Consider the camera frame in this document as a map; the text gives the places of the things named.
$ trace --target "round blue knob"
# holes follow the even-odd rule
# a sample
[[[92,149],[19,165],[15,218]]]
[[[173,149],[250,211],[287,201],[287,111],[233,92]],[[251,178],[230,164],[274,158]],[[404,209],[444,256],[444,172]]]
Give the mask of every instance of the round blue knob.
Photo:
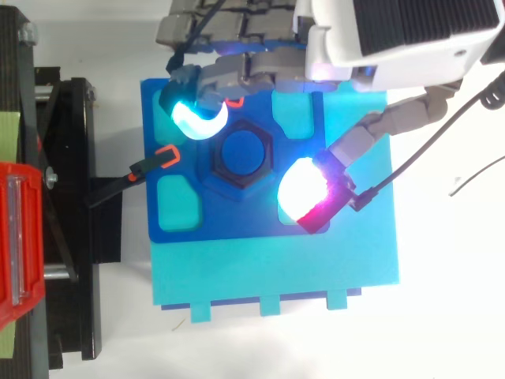
[[[265,157],[265,148],[255,133],[239,130],[224,141],[221,156],[228,170],[247,176],[260,168]]]

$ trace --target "white glowing light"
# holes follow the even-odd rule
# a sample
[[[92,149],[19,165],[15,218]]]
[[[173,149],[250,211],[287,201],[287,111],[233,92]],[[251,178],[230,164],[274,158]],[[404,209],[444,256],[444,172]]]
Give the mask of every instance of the white glowing light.
[[[187,138],[206,140],[225,127],[228,122],[228,108],[223,102],[221,111],[212,120],[205,120],[179,101],[172,110],[172,120]]]
[[[286,172],[277,199],[282,210],[294,221],[307,215],[328,195],[327,180],[312,158],[301,158]]]

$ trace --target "black wire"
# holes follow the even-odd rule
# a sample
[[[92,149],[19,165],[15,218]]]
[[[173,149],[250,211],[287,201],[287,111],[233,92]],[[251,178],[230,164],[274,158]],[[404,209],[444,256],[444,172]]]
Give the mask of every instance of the black wire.
[[[505,106],[505,72],[501,73],[492,83],[484,90],[475,95],[468,103],[463,105],[450,119],[447,121],[428,142],[426,142],[419,150],[415,152],[398,170],[385,178],[378,186],[372,187],[354,199],[353,207],[358,212],[369,204],[379,192],[389,184],[391,184],[398,176],[403,174],[410,166],[414,164],[421,156],[443,136],[447,130],[454,125],[458,119],[463,116],[477,101],[481,101],[482,105],[490,111],[496,111]]]
[[[393,174],[384,179],[378,186],[374,187],[375,190],[381,191],[382,188],[389,185],[393,182],[398,176],[403,174],[414,162],[416,162],[421,156],[435,144],[441,138],[447,130],[454,125],[456,121],[459,120],[461,116],[463,116],[467,110],[469,110],[479,99],[481,98],[481,94],[474,96],[468,103],[463,105],[459,111],[457,111],[454,116],[449,119],[434,135],[431,137],[428,142],[426,142],[419,150],[417,150],[413,156],[411,156],[398,170],[396,170]]]
[[[465,188],[470,182],[472,182],[477,176],[480,174],[484,173],[486,170],[490,169],[494,165],[500,163],[502,160],[505,160],[505,156],[502,156],[501,158],[498,158],[494,162],[490,163],[488,166],[484,167],[482,170],[479,170],[472,176],[470,176],[468,179],[466,179],[457,189],[449,193],[449,196],[453,197],[455,196],[459,191],[461,191],[463,188]]]
[[[218,0],[207,12],[202,21],[195,27],[193,33],[189,38],[180,45],[174,52],[172,58],[169,59],[168,64],[166,65],[166,71],[172,74],[176,69],[180,69],[184,65],[184,54],[186,54],[189,48],[193,45],[200,34],[204,30],[204,28],[208,25],[210,20],[215,16],[217,12],[221,9],[226,0]]]

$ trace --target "green paper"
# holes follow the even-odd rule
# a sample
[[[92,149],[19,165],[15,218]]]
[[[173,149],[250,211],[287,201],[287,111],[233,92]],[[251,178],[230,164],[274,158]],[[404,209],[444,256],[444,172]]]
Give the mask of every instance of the green paper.
[[[12,359],[14,355],[14,337],[16,333],[16,323],[11,322],[0,331],[0,358]]]
[[[0,112],[0,162],[16,163],[19,119],[19,112]],[[15,335],[15,322],[0,331],[0,358],[12,359]]]
[[[0,112],[0,162],[16,162],[19,112]]]

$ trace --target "red container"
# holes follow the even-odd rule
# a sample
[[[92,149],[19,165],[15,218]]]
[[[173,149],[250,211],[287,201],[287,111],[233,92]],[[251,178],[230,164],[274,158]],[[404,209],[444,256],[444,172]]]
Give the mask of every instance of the red container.
[[[42,175],[0,163],[0,330],[44,295]]]

